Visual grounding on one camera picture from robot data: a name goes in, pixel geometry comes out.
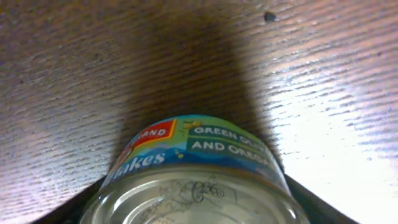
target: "wood grain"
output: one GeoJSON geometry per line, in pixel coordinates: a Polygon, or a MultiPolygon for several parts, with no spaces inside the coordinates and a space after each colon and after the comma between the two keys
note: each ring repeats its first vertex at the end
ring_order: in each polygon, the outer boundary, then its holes
{"type": "Polygon", "coordinates": [[[48,213],[138,130],[189,113],[264,138],[351,218],[398,223],[398,1],[0,9],[1,223],[48,213]]]}

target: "wooden surface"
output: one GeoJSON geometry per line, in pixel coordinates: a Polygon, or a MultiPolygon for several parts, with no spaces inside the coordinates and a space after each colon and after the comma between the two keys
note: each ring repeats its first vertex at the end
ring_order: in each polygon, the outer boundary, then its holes
{"type": "Polygon", "coordinates": [[[398,223],[398,1],[33,2],[0,9],[1,223],[48,213],[138,130],[189,113],[266,139],[351,218],[398,223]]]}

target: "can lid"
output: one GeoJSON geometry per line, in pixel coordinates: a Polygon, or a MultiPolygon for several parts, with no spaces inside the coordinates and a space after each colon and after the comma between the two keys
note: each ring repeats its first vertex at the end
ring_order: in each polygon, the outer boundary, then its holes
{"type": "Polygon", "coordinates": [[[208,166],[145,171],[107,186],[81,224],[309,223],[283,192],[252,174],[208,166]]]}

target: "can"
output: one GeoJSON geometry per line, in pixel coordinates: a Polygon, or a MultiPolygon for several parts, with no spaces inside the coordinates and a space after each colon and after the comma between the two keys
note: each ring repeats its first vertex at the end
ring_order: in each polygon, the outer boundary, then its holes
{"type": "Polygon", "coordinates": [[[80,223],[309,222],[261,140],[223,119],[186,115],[130,141],[80,223]]]}

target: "food can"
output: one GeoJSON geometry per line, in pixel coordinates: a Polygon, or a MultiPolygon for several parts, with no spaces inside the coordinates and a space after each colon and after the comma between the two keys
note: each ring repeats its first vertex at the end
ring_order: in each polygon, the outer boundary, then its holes
{"type": "Polygon", "coordinates": [[[309,222],[262,141],[223,119],[186,115],[131,140],[80,223],[309,222]]]}

